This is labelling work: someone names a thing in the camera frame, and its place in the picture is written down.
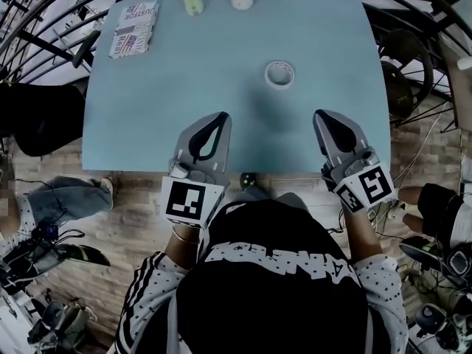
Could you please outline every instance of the wooden floor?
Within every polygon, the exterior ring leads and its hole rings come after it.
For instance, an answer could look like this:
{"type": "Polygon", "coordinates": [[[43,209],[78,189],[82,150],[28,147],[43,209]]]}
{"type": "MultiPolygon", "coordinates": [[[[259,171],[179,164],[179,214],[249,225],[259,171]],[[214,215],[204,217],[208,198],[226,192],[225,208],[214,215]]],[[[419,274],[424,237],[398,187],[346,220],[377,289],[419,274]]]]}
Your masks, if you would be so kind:
{"type": "MultiPolygon", "coordinates": [[[[424,102],[421,111],[436,105],[434,98],[424,102]]],[[[392,175],[395,177],[413,159],[435,117],[404,125],[392,130],[392,175]]],[[[452,189],[459,189],[460,138],[459,131],[440,134],[452,119],[452,114],[444,113],[434,127],[430,137],[418,157],[416,165],[403,185],[423,185],[434,182],[452,189]]],[[[48,181],[57,175],[80,178],[112,176],[116,190],[115,208],[81,221],[69,222],[64,229],[81,229],[86,233],[83,239],[74,240],[103,251],[109,258],[110,268],[98,265],[66,262],[49,272],[29,287],[32,293],[50,288],[52,295],[63,302],[79,297],[97,314],[98,322],[92,324],[96,333],[102,333],[107,342],[112,340],[123,299],[131,282],[133,270],[142,260],[162,250],[170,236],[170,224],[159,217],[159,193],[163,173],[94,173],[84,172],[81,166],[81,141],[67,145],[52,155],[42,159],[25,156],[13,144],[13,161],[17,178],[48,181]]],[[[132,156],[132,152],[123,156],[132,156]]],[[[230,175],[231,186],[226,193],[230,201],[238,192],[239,175],[230,175]]],[[[328,193],[319,174],[272,174],[263,176],[264,184],[276,195],[295,192],[303,198],[313,217],[325,228],[338,226],[340,204],[335,195],[328,193]]],[[[31,190],[31,184],[17,182],[17,192],[31,190]]],[[[378,230],[386,235],[406,237],[411,232],[402,224],[388,221],[378,230]]],[[[334,235],[340,247],[348,254],[345,233],[334,235]]],[[[401,257],[398,239],[381,237],[385,251],[401,257]]],[[[406,302],[413,302],[414,295],[405,295],[406,302]]]]}

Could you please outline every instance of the white sleeve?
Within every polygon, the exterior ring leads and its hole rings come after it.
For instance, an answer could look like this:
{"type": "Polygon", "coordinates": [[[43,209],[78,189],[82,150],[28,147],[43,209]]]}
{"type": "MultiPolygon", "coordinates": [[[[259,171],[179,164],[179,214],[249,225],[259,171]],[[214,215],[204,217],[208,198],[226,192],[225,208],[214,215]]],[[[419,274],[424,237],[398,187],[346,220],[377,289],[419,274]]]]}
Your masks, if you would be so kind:
{"type": "Polygon", "coordinates": [[[150,318],[170,300],[187,273],[160,251],[144,260],[126,293],[115,341],[119,354],[132,353],[150,318]]]}
{"type": "Polygon", "coordinates": [[[366,291],[367,303],[382,316],[390,337],[390,353],[404,353],[408,342],[408,326],[397,260],[377,254],[355,263],[353,268],[366,291]]]}

